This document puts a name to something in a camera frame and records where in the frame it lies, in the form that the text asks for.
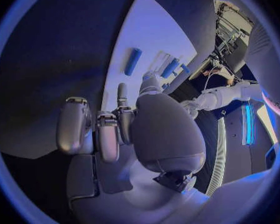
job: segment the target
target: white robotic arm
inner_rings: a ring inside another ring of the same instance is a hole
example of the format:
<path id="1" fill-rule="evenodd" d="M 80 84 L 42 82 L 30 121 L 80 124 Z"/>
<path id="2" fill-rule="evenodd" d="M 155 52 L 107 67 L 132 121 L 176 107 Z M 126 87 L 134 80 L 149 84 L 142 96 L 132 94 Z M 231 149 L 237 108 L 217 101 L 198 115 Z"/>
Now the white robotic arm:
<path id="1" fill-rule="evenodd" d="M 193 118 L 196 118 L 199 110 L 212 111 L 227 106 L 233 100 L 249 101 L 250 99 L 263 100 L 260 85 L 241 81 L 232 87 L 203 90 L 199 97 L 191 101 L 183 101 L 181 105 Z"/>

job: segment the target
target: robotic arm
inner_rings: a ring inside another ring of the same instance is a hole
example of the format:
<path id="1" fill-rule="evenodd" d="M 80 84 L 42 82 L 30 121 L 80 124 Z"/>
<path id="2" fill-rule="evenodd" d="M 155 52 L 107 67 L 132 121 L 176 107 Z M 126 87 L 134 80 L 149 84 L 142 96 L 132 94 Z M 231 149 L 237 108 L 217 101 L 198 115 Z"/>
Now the robotic arm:
<path id="1" fill-rule="evenodd" d="M 262 91 L 259 84 L 250 84 L 241 81 L 232 87 L 216 87 L 203 90 L 202 94 L 190 101 L 183 101 L 181 105 L 195 119 L 198 111 L 212 111 L 227 106 L 231 101 L 263 101 Z"/>

